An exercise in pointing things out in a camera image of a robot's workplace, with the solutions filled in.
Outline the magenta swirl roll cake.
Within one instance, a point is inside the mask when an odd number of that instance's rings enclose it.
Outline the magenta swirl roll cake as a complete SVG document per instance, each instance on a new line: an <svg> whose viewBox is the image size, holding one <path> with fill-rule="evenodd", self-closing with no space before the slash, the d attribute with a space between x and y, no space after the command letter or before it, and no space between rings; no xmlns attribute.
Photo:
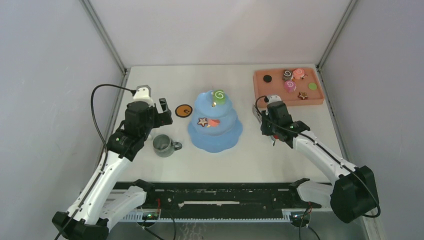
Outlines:
<svg viewBox="0 0 424 240"><path fill-rule="evenodd" d="M288 92L288 93L292 93L296 90L297 85L294 81L290 80L290 81L285 81L284 82L284 89Z"/></svg>

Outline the white star cookie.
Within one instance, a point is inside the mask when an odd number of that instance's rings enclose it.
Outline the white star cookie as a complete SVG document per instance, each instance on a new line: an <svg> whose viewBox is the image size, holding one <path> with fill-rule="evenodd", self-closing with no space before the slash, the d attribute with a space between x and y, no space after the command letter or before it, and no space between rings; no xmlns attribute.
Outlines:
<svg viewBox="0 0 424 240"><path fill-rule="evenodd" d="M203 117L203 118L199 117L197 124L199 126L203 127L203 128L209 126L209 122L208 122L208 119L206 117Z"/></svg>

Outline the brown swirl roll cake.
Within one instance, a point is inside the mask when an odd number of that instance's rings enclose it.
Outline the brown swirl roll cake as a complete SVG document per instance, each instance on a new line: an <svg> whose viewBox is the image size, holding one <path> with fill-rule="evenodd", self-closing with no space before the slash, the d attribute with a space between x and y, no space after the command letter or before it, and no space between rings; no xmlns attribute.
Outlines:
<svg viewBox="0 0 424 240"><path fill-rule="evenodd" d="M285 69L283 71L282 79L283 79L284 82L292 81L293 78L294 78L294 75L293 75L293 72L291 70Z"/></svg>

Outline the pink cake slice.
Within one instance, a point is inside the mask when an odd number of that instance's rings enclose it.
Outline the pink cake slice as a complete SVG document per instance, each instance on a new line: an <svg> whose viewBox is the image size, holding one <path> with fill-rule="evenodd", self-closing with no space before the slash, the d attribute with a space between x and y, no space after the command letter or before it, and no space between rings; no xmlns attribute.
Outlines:
<svg viewBox="0 0 424 240"><path fill-rule="evenodd" d="M221 121L219 119L211 119L208 118L207 119L207 127L217 127L219 126L219 124L221 123Z"/></svg>

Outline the blue three-tier cake stand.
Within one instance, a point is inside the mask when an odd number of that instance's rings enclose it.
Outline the blue three-tier cake stand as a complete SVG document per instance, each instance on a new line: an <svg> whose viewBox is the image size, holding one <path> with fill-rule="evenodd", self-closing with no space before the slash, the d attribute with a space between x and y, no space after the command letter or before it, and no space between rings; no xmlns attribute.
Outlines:
<svg viewBox="0 0 424 240"><path fill-rule="evenodd" d="M200 93L194 101L193 113L188 124L188 134L192 144L209 153L219 153L233 148L243 132L243 125L233 107L233 102L226 95L224 105L213 105L212 92ZM201 127L199 118L219 119L217 127Z"/></svg>

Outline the green swirl roll cake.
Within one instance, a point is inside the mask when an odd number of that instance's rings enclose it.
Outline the green swirl roll cake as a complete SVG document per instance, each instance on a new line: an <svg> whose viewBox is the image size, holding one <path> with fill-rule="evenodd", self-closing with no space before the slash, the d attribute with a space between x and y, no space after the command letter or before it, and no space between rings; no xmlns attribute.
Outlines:
<svg viewBox="0 0 424 240"><path fill-rule="evenodd" d="M226 103L226 94L222 89L217 89L212 92L212 103L214 106L224 105Z"/></svg>

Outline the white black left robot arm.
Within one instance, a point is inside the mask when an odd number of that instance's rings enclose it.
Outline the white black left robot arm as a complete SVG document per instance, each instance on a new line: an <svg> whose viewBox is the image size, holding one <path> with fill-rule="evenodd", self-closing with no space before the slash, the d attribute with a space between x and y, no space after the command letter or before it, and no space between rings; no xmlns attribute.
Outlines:
<svg viewBox="0 0 424 240"><path fill-rule="evenodd" d="M52 218L59 236L67 240L105 240L110 230L133 209L153 207L157 196L151 183L136 180L120 197L105 205L118 178L144 147L151 130L172 124L172 112L165 98L159 99L159 113L151 99L129 103L125 119L106 143L100 163L76 201L67 211Z"/></svg>

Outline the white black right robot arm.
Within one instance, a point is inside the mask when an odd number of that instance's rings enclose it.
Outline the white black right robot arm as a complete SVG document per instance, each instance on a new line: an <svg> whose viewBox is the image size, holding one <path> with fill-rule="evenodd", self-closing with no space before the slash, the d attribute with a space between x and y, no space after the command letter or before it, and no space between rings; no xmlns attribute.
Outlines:
<svg viewBox="0 0 424 240"><path fill-rule="evenodd" d="M373 171L331 151L304 122L293 121L282 100L270 97L266 100L266 109L260 111L261 133L304 155L330 182L326 185L308 178L296 181L289 203L295 208L302 208L308 202L328 206L344 223L359 217L379 217L381 207Z"/></svg>

